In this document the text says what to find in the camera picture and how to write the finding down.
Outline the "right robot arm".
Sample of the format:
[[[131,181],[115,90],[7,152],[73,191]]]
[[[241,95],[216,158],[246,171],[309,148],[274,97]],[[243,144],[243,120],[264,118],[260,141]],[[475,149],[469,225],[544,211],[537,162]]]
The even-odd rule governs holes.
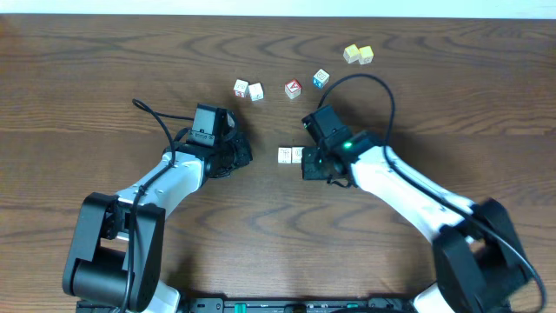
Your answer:
[[[401,161],[383,140],[348,128],[308,128],[303,177],[336,184],[340,178],[388,204],[430,243],[435,282],[412,301],[417,312],[499,312],[535,282],[541,309],[546,287],[529,262],[506,208],[454,194]]]

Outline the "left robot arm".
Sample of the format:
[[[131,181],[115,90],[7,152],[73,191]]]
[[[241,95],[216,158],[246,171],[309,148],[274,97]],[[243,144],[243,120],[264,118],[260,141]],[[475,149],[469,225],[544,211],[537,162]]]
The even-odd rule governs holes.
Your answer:
[[[91,193],[77,218],[63,291],[121,310],[146,310],[159,283],[167,217],[208,179],[228,176],[252,159],[241,132],[214,140],[191,132],[127,189]]]

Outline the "wooden block green edge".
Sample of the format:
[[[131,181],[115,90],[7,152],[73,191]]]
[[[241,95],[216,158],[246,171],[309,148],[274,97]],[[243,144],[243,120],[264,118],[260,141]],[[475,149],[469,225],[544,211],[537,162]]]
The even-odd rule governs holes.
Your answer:
[[[293,147],[292,148],[292,163],[301,163],[303,156],[303,147]]]

